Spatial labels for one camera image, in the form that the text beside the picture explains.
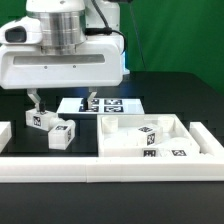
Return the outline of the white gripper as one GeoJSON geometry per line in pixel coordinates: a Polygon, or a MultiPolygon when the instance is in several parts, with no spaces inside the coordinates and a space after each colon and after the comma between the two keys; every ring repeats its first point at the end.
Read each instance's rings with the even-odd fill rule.
{"type": "Polygon", "coordinates": [[[42,40],[36,19],[22,18],[0,27],[0,86],[28,89],[39,113],[46,112],[46,105],[38,88],[90,87],[90,110],[97,87],[121,83],[124,39],[120,35],[89,36],[70,55],[44,54],[42,40]]]}

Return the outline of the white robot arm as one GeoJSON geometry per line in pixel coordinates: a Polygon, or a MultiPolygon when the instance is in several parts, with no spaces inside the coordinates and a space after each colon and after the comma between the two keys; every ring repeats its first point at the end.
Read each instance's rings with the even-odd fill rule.
{"type": "Polygon", "coordinates": [[[124,74],[122,0],[27,0],[26,16],[0,27],[0,87],[25,89],[117,86],[124,74]]]}

